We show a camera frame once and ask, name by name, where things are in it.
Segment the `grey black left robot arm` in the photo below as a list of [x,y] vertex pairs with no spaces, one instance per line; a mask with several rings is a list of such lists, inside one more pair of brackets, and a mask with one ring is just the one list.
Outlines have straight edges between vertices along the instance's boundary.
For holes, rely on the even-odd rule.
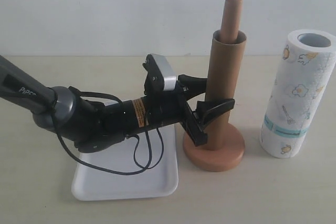
[[81,153],[103,151],[128,137],[179,123],[196,146],[207,143],[205,128],[230,111],[232,98],[189,99],[206,90],[205,78],[177,76],[164,56],[148,54],[144,96],[120,101],[115,96],[74,87],[46,87],[5,58],[1,58],[1,97],[33,115],[42,129],[74,142]]

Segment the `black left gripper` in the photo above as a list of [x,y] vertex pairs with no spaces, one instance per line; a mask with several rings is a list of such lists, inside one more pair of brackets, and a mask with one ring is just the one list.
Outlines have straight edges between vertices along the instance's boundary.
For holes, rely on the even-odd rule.
[[206,86],[207,78],[181,74],[173,91],[141,97],[143,109],[137,110],[134,100],[125,102],[125,135],[180,123],[195,146],[206,144],[204,128],[235,106],[233,98],[198,101],[195,112],[192,111],[187,101],[205,93]]

